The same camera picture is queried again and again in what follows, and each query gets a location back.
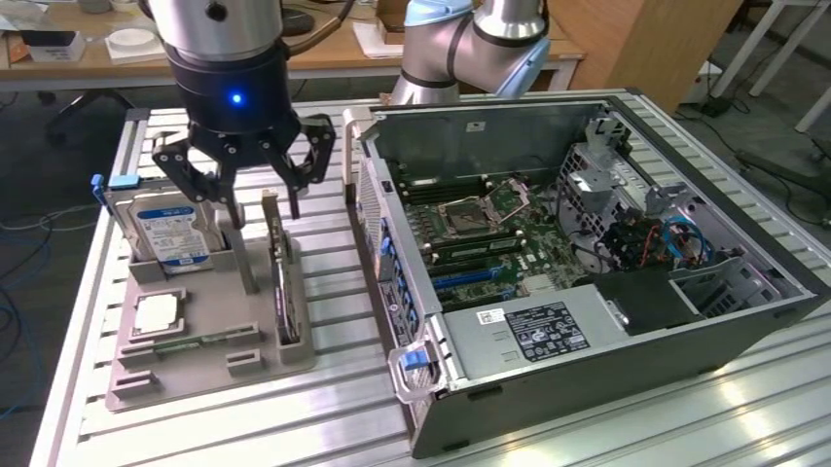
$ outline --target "gray 3d-printed tray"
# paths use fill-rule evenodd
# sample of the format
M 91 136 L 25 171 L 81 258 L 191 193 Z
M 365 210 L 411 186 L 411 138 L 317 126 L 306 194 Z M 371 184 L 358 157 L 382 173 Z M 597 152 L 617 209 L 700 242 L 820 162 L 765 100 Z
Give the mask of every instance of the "gray 3d-printed tray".
M 249 244 L 261 292 L 246 295 L 237 268 L 203 270 L 139 284 L 127 280 L 123 321 L 106 405 L 114 411 L 151 406 L 310 369 L 317 362 L 301 252 L 291 275 L 299 341 L 283 345 L 275 328 L 274 285 L 266 242 Z M 137 307 L 161 294 L 179 297 L 178 319 L 161 332 L 135 336 Z

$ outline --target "table leg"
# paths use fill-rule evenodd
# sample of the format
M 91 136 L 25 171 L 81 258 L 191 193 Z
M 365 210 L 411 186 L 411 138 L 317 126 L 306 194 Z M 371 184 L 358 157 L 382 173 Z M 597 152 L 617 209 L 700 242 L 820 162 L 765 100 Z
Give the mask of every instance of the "table leg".
M 810 29 L 814 27 L 814 25 L 822 18 L 822 15 L 829 9 L 829 5 L 830 5 L 829 3 L 826 3 L 825 5 L 822 4 L 817 5 L 817 7 L 814 8 L 814 12 L 808 16 L 806 20 L 804 21 L 801 26 L 794 31 L 794 34 L 792 34 L 792 38 L 789 39 L 788 44 L 782 48 L 782 51 L 780 51 L 780 54 L 774 58 L 774 61 L 772 61 L 770 65 L 768 65 L 768 68 L 765 69 L 765 73 L 762 73 L 762 76 L 757 80 L 757 84 L 752 88 L 750 95 L 753 97 L 757 97 L 760 94 L 762 94 L 762 91 L 765 90 L 765 87 L 770 83 L 770 80 L 774 78 L 774 76 L 777 76 L 777 73 L 780 72 L 780 68 L 782 68 L 782 65 L 789 59 L 789 56 L 792 56 L 794 49 L 801 44 L 801 42 L 808 36 L 808 33 L 810 32 Z
M 577 70 L 578 60 L 561 60 L 554 68 L 554 76 L 552 77 L 552 83 L 549 84 L 549 90 L 568 90 L 572 85 L 572 78 L 574 78 L 574 71 Z
M 820 100 L 808 111 L 806 116 L 797 124 L 797 131 L 800 133 L 805 133 L 810 129 L 812 125 L 814 125 L 814 122 L 817 122 L 817 119 L 829 108 L 829 105 L 831 105 L 831 88 L 822 94 L 822 97 L 820 97 Z
M 761 42 L 762 37 L 768 32 L 768 29 L 770 29 L 772 24 L 777 21 L 777 18 L 780 17 L 784 9 L 785 2 L 781 1 L 774 2 L 774 4 L 768 9 L 768 13 L 762 18 L 762 21 L 758 22 L 758 26 L 752 33 L 752 37 L 749 37 L 749 40 L 745 41 L 745 45 L 742 46 L 737 57 L 730 62 L 730 66 L 728 67 L 728 70 L 725 71 L 721 80 L 718 80 L 718 83 L 716 84 L 716 88 L 713 89 L 712 93 L 714 97 L 720 97 L 725 94 L 728 87 L 730 87 L 730 83 L 733 83 L 733 79 L 737 77 L 742 66 L 745 66 L 745 63 L 749 61 L 752 53 L 754 52 L 754 49 L 757 48 L 758 43 Z

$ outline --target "gray robot arm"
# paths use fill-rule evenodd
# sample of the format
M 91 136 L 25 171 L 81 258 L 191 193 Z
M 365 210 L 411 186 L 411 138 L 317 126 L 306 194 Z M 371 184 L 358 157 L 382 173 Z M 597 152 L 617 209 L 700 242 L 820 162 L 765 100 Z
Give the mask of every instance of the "gray robot arm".
M 402 77 L 393 103 L 459 100 L 459 82 L 517 98 L 549 57 L 546 0 L 413 0 L 407 8 Z

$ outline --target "green circuit board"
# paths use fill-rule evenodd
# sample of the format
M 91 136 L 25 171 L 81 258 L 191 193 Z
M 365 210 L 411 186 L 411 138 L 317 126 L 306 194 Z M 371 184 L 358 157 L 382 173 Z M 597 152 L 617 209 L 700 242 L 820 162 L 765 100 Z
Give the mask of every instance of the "green circuit board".
M 536 293 L 570 288 L 574 281 L 592 271 L 584 266 L 572 250 L 572 240 L 552 216 L 552 200 L 541 186 L 521 191 L 508 189 L 501 183 L 486 197 L 467 197 L 445 203 L 406 205 L 415 239 L 422 245 L 423 259 L 434 279 L 463 276 L 455 265 L 465 269 L 471 263 L 474 272 L 498 270 L 496 277 L 475 283 L 437 290 L 446 310 L 470 305 L 496 303 Z M 502 255 L 474 254 L 465 261 L 437 266 L 427 244 L 447 241 L 474 243 L 484 235 L 509 235 L 522 231 L 518 251 Z

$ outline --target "aluminum profile table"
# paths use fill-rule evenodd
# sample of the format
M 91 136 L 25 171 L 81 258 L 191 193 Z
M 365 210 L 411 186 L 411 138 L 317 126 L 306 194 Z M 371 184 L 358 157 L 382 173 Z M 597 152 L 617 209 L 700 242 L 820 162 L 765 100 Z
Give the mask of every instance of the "aluminum profile table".
M 830 252 L 642 96 L 617 91 L 681 154 L 822 279 Z M 536 94 L 541 97 L 552 94 Z M 592 97 L 590 91 L 572 95 Z M 374 100 L 311 103 L 339 125 L 346 108 Z M 182 129 L 182 110 L 131 114 L 114 174 L 158 173 L 146 137 Z M 660 182 L 678 179 L 652 148 L 633 158 Z M 358 154 L 361 148 L 354 146 Z M 293 155 L 306 154 L 306 143 Z M 410 457 L 407 425 L 387 375 L 367 285 L 342 196 L 343 151 L 311 188 L 305 218 L 286 221 L 302 242 L 318 366 L 298 376 L 125 413 L 105 408 L 122 318 L 129 246 L 106 211 L 90 251 L 62 360 L 31 465 L 633 466 L 761 465 L 831 459 L 831 313 L 826 307 L 753 347 L 714 374 L 673 383 L 589 411 L 426 460 Z M 266 234 L 266 168 L 238 178 L 249 238 Z M 605 381 L 598 375 L 598 382 Z

